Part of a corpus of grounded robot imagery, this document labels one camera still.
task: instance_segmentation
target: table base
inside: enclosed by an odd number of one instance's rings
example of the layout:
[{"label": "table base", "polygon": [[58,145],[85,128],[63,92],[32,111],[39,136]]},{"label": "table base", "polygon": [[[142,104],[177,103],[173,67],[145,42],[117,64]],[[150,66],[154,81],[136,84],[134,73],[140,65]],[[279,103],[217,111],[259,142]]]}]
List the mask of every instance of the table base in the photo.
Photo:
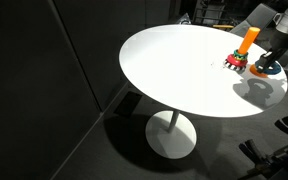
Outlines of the table base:
[{"label": "table base", "polygon": [[178,159],[192,152],[196,144],[196,132],[193,124],[181,114],[174,129],[169,132],[172,115],[173,111],[154,114],[146,125],[146,139],[157,154]]}]

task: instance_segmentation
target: orange object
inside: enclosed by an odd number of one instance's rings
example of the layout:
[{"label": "orange object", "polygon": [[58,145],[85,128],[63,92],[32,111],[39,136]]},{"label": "orange object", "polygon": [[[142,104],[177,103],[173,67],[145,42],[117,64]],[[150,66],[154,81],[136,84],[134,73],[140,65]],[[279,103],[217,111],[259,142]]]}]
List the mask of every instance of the orange object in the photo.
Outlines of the orange object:
[{"label": "orange object", "polygon": [[255,67],[254,64],[251,65],[250,71],[255,76],[262,77],[262,78],[267,78],[267,74],[257,72],[256,67]]},{"label": "orange object", "polygon": [[260,33],[260,28],[250,27],[244,37],[244,40],[238,49],[239,54],[246,54],[254,40],[256,39],[258,33]]}]

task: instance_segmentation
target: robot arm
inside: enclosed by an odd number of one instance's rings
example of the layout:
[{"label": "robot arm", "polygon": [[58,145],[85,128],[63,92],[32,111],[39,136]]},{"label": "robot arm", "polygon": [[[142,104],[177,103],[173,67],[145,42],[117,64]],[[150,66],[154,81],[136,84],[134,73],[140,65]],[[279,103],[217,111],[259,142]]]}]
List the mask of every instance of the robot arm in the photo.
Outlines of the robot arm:
[{"label": "robot arm", "polygon": [[288,9],[283,14],[277,14],[273,20],[277,26],[270,38],[271,49],[256,62],[259,73],[265,73],[288,49]]}]

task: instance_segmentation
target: red object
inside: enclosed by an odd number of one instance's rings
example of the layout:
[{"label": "red object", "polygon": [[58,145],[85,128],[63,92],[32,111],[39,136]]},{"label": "red object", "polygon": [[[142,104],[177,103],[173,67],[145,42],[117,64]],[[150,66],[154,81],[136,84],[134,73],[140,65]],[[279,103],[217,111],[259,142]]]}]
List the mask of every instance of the red object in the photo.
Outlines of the red object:
[{"label": "red object", "polygon": [[236,60],[233,54],[227,56],[227,61],[237,67],[244,67],[247,64],[247,60]]}]

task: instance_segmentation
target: table pedestal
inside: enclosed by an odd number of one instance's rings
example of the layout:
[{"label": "table pedestal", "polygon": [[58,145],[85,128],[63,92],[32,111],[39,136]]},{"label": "table pedestal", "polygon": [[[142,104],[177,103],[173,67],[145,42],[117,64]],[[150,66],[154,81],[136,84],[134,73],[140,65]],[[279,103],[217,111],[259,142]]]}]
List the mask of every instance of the table pedestal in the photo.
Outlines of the table pedestal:
[{"label": "table pedestal", "polygon": [[149,119],[146,139],[157,154],[178,159],[192,152],[196,132],[192,123],[179,111],[161,111]]}]

